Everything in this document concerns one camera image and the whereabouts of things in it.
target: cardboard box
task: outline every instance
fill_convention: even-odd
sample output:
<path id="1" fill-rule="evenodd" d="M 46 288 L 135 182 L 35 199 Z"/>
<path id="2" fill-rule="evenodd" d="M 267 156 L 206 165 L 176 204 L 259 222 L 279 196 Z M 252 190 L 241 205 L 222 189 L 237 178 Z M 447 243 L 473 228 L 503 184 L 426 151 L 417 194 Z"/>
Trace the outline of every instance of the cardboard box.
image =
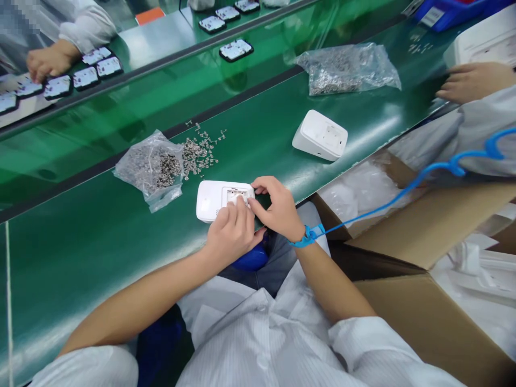
<path id="1" fill-rule="evenodd" d="M 430 191 L 356 239 L 330 243 L 333 259 L 421 359 L 470 387 L 515 385 L 516 364 L 428 270 L 514 197 L 514 183 Z"/>
<path id="2" fill-rule="evenodd" d="M 382 164 L 384 165 L 384 170 L 387 176 L 389 176 L 398 186 L 399 189 L 404 189 L 407 187 L 412 180 L 417 177 L 417 173 L 410 169 L 406 164 L 404 164 L 400 159 L 395 157 L 394 155 L 386 152 L 384 150 L 375 153 L 369 159 L 381 159 Z M 420 189 L 413 190 L 410 193 L 411 200 L 416 200 L 420 196 L 422 196 L 426 192 L 424 187 Z M 322 224 L 324 225 L 326 230 L 333 228 L 342 223 L 342 220 L 332 211 L 330 206 L 326 204 L 323 198 L 320 197 L 318 193 L 314 193 L 310 200 L 317 207 L 319 214 L 321 216 Z M 349 227 L 341 227 L 338 230 L 335 230 L 327 235 L 328 240 L 341 240 L 347 241 L 350 239 L 354 239 L 364 231 L 373 227 L 375 224 L 380 222 L 382 219 L 391 216 L 393 213 L 398 211 L 398 208 L 390 209 L 386 214 L 363 219 L 354 222 Z"/>

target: finger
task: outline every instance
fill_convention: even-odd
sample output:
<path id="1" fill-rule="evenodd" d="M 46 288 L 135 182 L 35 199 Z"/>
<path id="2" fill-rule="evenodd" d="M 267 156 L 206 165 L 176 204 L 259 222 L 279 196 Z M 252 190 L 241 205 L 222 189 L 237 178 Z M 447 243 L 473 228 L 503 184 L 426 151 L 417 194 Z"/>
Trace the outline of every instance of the finger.
<path id="1" fill-rule="evenodd" d="M 441 86 L 441 90 L 455 90 L 456 88 L 456 82 L 446 82 L 443 86 Z"/>
<path id="2" fill-rule="evenodd" d="M 38 68 L 38 73 L 36 74 L 36 83 L 42 83 L 51 70 L 52 69 L 47 64 L 43 64 L 42 66 L 40 66 Z"/>
<path id="3" fill-rule="evenodd" d="M 247 222 L 247 208 L 246 203 L 243 201 L 242 195 L 236 197 L 236 227 L 238 230 L 244 229 Z"/>
<path id="4" fill-rule="evenodd" d="M 41 62 L 35 59 L 30 60 L 30 62 L 27 62 L 27 68 L 28 72 L 31 74 L 31 80 L 36 80 L 36 74 L 38 73 L 38 68 L 41 65 Z"/>
<path id="5" fill-rule="evenodd" d="M 450 74 L 455 73 L 468 73 L 470 71 L 475 70 L 478 67 L 478 63 L 466 63 L 460 64 L 458 66 L 454 66 L 448 70 Z"/>
<path id="6" fill-rule="evenodd" d="M 215 221 L 211 224 L 210 228 L 214 228 L 216 230 L 222 230 L 222 228 L 227 224 L 229 219 L 230 212 L 226 207 L 223 207 L 219 210 Z"/>
<path id="7" fill-rule="evenodd" d="M 254 233 L 253 241 L 250 244 L 249 250 L 252 250 L 258 243 L 260 243 L 263 240 L 263 235 L 266 231 L 267 229 L 265 227 L 262 227 Z"/>
<path id="8" fill-rule="evenodd" d="M 246 232 L 254 232 L 254 212 L 247 208 Z"/>
<path id="9" fill-rule="evenodd" d="M 439 90 L 437 93 L 435 93 L 435 96 L 453 103 L 459 103 L 459 101 L 455 98 L 455 93 L 449 90 Z"/>
<path id="10" fill-rule="evenodd" d="M 263 176 L 263 177 L 258 177 L 254 182 L 252 182 L 251 187 L 265 188 L 267 191 L 269 191 L 269 193 L 272 196 L 275 193 L 280 192 L 280 190 L 283 188 L 283 185 L 274 176 Z"/>
<path id="11" fill-rule="evenodd" d="M 268 193 L 268 191 L 264 188 L 264 187 L 258 187 L 256 188 L 256 190 L 254 191 L 254 193 L 256 195 L 265 195 Z"/>
<path id="12" fill-rule="evenodd" d="M 247 202 L 251 206 L 251 210 L 253 210 L 254 214 L 260 219 L 263 224 L 267 224 L 267 220 L 269 220 L 270 213 L 265 210 L 262 205 L 258 202 L 258 200 L 254 198 L 248 198 Z"/>
<path id="13" fill-rule="evenodd" d="M 460 82 L 464 81 L 467 78 L 467 75 L 464 73 L 451 74 L 446 82 Z"/>
<path id="14" fill-rule="evenodd" d="M 62 72 L 60 72 L 59 70 L 56 70 L 56 69 L 53 69 L 51 72 L 50 72 L 50 76 L 53 76 L 53 77 L 58 77 L 62 74 Z"/>
<path id="15" fill-rule="evenodd" d="M 233 202 L 227 203 L 227 210 L 229 212 L 228 220 L 226 225 L 234 226 L 237 222 L 237 207 L 233 204 Z"/>

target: white sleeve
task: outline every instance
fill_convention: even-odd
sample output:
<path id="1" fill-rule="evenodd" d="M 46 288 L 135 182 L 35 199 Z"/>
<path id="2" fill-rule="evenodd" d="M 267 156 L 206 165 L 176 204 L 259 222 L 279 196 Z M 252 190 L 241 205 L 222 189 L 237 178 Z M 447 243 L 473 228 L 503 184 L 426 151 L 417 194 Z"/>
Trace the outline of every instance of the white sleeve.
<path id="1" fill-rule="evenodd" d="M 61 24 L 59 38 L 72 42 L 81 53 L 108 44 L 117 33 L 111 17 L 93 0 L 69 0 L 63 3 L 67 3 L 75 22 Z"/>
<path id="2" fill-rule="evenodd" d="M 136 387 L 138 364 L 126 349 L 115 346 L 78 349 L 58 357 L 39 371 L 31 387 Z"/>
<path id="3" fill-rule="evenodd" d="M 464 386 L 445 371 L 425 364 L 380 317 L 343 320 L 329 331 L 333 350 L 348 372 L 370 387 Z"/>
<path id="4" fill-rule="evenodd" d="M 459 108 L 462 122 L 457 137 L 438 161 L 447 161 L 459 152 L 483 151 L 493 134 L 516 126 L 516 85 Z M 466 157 L 460 161 L 465 169 L 482 175 L 516 177 L 516 134 L 498 141 L 504 160 Z"/>

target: hand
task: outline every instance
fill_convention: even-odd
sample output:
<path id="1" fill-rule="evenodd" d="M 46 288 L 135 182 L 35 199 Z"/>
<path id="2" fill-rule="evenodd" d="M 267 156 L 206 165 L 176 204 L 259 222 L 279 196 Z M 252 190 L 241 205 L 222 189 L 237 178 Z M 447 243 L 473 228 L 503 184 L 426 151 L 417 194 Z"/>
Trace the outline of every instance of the hand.
<path id="1" fill-rule="evenodd" d="M 259 177 L 251 186 L 257 195 L 269 193 L 272 202 L 265 210 L 258 200 L 247 199 L 258 219 L 291 242 L 300 241 L 305 235 L 305 226 L 297 214 L 292 193 L 273 176 Z"/>
<path id="2" fill-rule="evenodd" d="M 208 230 L 205 248 L 227 267 L 260 243 L 265 231 L 254 233 L 254 214 L 239 196 L 236 206 L 229 202 L 219 211 Z"/>
<path id="3" fill-rule="evenodd" d="M 461 105 L 516 84 L 512 68 L 501 63 L 463 64 L 449 72 L 450 77 L 435 95 Z"/>
<path id="4" fill-rule="evenodd" d="M 50 47 L 29 51 L 27 68 L 32 81 L 41 83 L 48 75 L 64 74 L 80 56 L 73 43 L 60 39 Z"/>

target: plastic bag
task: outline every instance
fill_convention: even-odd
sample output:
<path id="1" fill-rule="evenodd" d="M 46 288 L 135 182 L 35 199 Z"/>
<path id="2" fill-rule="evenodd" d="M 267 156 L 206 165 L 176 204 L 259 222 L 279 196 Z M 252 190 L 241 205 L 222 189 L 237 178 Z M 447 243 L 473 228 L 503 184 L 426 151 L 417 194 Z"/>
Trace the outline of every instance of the plastic bag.
<path id="1" fill-rule="evenodd" d="M 374 43 L 307 51 L 296 64 L 309 75 L 310 95 L 366 91 L 382 86 L 402 89 L 384 46 Z"/>
<path id="2" fill-rule="evenodd" d="M 194 11 L 204 11 L 215 6 L 215 0 L 188 0 L 188 6 Z"/>
<path id="3" fill-rule="evenodd" d="M 401 190 L 382 169 L 383 155 L 347 171 L 317 193 L 343 222 L 372 211 L 393 200 Z M 412 201 L 404 196 L 392 207 L 402 208 Z M 372 214 L 364 219 L 386 214 L 389 209 Z"/>
<path id="4" fill-rule="evenodd" d="M 154 213 L 182 194 L 183 146 L 156 130 L 129 148 L 113 173 L 138 188 Z"/>
<path id="5" fill-rule="evenodd" d="M 290 4 L 290 0 L 262 0 L 262 4 L 270 8 L 279 8 Z"/>

